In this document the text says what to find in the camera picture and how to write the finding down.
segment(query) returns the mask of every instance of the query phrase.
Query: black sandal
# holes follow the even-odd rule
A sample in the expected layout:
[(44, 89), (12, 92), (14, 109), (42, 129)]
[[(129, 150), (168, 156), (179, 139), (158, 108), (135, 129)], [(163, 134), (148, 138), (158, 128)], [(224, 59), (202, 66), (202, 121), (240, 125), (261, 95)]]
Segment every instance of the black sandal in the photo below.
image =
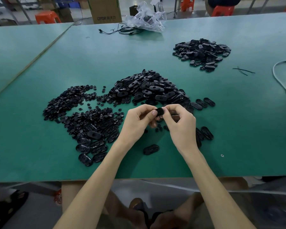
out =
[(0, 201), (0, 229), (26, 202), (29, 196), (28, 192), (15, 191), (10, 196), (10, 201)]

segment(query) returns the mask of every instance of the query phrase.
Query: white cable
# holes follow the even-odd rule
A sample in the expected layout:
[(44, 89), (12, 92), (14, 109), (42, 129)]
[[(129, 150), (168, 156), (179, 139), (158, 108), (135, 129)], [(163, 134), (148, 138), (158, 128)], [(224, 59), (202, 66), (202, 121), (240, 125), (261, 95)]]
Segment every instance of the white cable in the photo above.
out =
[(272, 74), (273, 74), (273, 77), (278, 81), (278, 83), (286, 90), (286, 86), (278, 79), (278, 77), (276, 77), (275, 75), (275, 66), (280, 64), (280, 63), (283, 63), (283, 62), (286, 62), (286, 60), (282, 60), (282, 61), (279, 61), (277, 62), (273, 68), (272, 68)]
[[(179, 189), (179, 190), (185, 190), (185, 191), (192, 191), (192, 192), (200, 192), (199, 189), (191, 189), (187, 187), (181, 187), (181, 186), (176, 186), (176, 185), (171, 185), (171, 184), (161, 184), (161, 183), (156, 183), (156, 182), (150, 182), (144, 179), (139, 179), (140, 181), (157, 185), (157, 186), (164, 186), (164, 187), (170, 187), (174, 189)], [(286, 195), (286, 192), (284, 191), (263, 191), (263, 190), (243, 190), (243, 191), (231, 191), (227, 190), (230, 193), (262, 193), (262, 194), (281, 194), (281, 195)]]

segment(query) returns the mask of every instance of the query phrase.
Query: pile of oval black parts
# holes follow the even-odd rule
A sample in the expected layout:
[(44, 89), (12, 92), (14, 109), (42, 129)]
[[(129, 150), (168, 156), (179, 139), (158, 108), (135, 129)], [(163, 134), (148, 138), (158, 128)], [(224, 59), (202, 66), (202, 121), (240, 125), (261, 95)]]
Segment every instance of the pile of oval black parts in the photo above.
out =
[(204, 38), (177, 43), (174, 50), (173, 55), (178, 56), (182, 61), (191, 60), (190, 65), (202, 65), (200, 69), (207, 72), (214, 71), (218, 66), (217, 63), (222, 61), (223, 58), (219, 58), (218, 55), (227, 57), (231, 53), (227, 45), (216, 44), (215, 41), (211, 42)]
[(135, 106), (137, 103), (157, 105), (160, 102), (164, 106), (181, 104), (189, 112), (194, 111), (189, 97), (182, 89), (177, 89), (173, 82), (152, 70), (144, 69), (141, 73), (117, 81), (109, 93), (103, 96), (97, 96), (96, 92), (86, 94), (85, 92), (90, 89), (96, 90), (96, 86), (68, 88), (60, 96), (52, 99), (43, 112), (44, 120), (63, 123), (69, 135), (77, 140), (76, 150), (81, 153), (79, 160), (86, 166), (104, 159), (107, 154), (105, 144), (114, 142), (119, 136), (118, 128), (123, 121), (124, 113), (122, 109), (113, 112), (112, 108), (100, 109), (99, 106), (92, 109), (90, 104), (87, 104), (88, 111), (66, 116), (67, 111), (83, 105), (84, 100), (97, 100), (97, 104), (107, 102), (116, 107), (119, 104), (129, 104), (133, 96), (132, 103)]

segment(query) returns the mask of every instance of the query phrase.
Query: person's left hand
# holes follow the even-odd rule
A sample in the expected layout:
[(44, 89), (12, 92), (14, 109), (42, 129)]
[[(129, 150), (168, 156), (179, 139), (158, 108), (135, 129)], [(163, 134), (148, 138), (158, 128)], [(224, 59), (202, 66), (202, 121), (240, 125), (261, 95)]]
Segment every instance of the person's left hand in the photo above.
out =
[(147, 125), (150, 125), (152, 128), (157, 127), (156, 120), (160, 118), (156, 118), (158, 113), (156, 109), (157, 107), (148, 104), (130, 109), (127, 112), (118, 139), (130, 147), (133, 146), (141, 138)]

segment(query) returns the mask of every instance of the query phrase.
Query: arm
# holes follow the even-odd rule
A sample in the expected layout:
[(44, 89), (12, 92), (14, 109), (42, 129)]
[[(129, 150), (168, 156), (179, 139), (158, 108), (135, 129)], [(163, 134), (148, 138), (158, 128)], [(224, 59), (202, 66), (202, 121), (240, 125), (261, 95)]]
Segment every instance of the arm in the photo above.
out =
[[(172, 140), (193, 174), (214, 227), (216, 229), (255, 228), (199, 151), (196, 144), (195, 117), (179, 104), (167, 105), (163, 109), (163, 118), (169, 127)], [(172, 119), (170, 112), (179, 114), (180, 120), (177, 123)]]
[(144, 104), (128, 111), (118, 139), (58, 220), (54, 229), (96, 228), (122, 159), (143, 135), (148, 124), (156, 127), (155, 109), (155, 106)]

